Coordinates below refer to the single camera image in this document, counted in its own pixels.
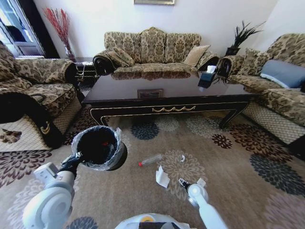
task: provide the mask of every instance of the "red dried branches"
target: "red dried branches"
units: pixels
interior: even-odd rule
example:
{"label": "red dried branches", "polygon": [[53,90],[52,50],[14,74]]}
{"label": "red dried branches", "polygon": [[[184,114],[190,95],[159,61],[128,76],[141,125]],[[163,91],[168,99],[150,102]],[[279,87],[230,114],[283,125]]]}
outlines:
{"label": "red dried branches", "polygon": [[59,38],[61,39],[61,41],[67,47],[70,47],[69,40],[68,40],[70,18],[68,16],[68,13],[65,12],[63,9],[52,10],[50,8],[44,8],[43,11],[44,11],[44,15],[47,17],[47,19],[53,25],[53,27],[56,30],[56,32],[57,32]]}

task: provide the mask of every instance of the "glass table top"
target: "glass table top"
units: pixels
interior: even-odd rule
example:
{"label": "glass table top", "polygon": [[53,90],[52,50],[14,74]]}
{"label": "glass table top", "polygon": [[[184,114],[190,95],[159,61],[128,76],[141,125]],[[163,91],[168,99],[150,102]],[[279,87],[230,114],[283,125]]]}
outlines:
{"label": "glass table top", "polygon": [[129,79],[115,80],[111,75],[101,76],[83,103],[90,101],[153,99],[173,97],[201,97],[252,94],[242,84],[228,82],[220,76],[200,80],[191,75],[183,79]]}

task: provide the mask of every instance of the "blue cushion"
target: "blue cushion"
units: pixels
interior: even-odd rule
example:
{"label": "blue cushion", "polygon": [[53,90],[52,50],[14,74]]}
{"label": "blue cushion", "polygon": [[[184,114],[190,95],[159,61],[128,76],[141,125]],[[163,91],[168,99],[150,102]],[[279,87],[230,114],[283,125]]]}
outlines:
{"label": "blue cushion", "polygon": [[284,88],[298,88],[305,82],[305,68],[283,61],[269,60],[263,66],[261,77]]}

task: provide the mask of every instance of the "sofa armrest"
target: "sofa armrest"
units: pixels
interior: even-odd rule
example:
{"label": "sofa armrest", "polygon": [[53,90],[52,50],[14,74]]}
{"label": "sofa armrest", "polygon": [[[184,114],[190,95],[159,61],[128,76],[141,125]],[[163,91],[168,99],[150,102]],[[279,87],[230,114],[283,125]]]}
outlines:
{"label": "sofa armrest", "polygon": [[108,75],[116,69],[115,65],[107,55],[108,51],[104,50],[95,55],[93,64],[97,75]]}
{"label": "sofa armrest", "polygon": [[197,70],[206,71],[208,65],[217,65],[219,57],[217,54],[205,52],[196,65]]}
{"label": "sofa armrest", "polygon": [[54,125],[45,107],[31,96],[10,88],[0,90],[0,107],[5,107],[5,110],[0,112],[0,123],[15,122],[27,115],[37,126],[47,146],[61,146],[63,135]]}
{"label": "sofa armrest", "polygon": [[217,74],[225,77],[235,75],[241,69],[243,62],[244,56],[225,56],[218,63]]}
{"label": "sofa armrest", "polygon": [[67,59],[18,59],[17,72],[31,83],[76,84],[76,65]]}

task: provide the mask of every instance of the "plastic bottle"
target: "plastic bottle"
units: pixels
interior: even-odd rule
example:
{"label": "plastic bottle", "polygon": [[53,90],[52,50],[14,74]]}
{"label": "plastic bottle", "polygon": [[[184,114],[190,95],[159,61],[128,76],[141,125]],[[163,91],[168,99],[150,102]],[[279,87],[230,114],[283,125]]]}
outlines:
{"label": "plastic bottle", "polygon": [[146,165],[150,165],[152,163],[155,163],[157,161],[160,161],[162,160],[162,155],[161,154],[157,154],[157,155],[154,155],[142,162],[139,162],[139,166],[142,167],[142,166],[146,166]]}

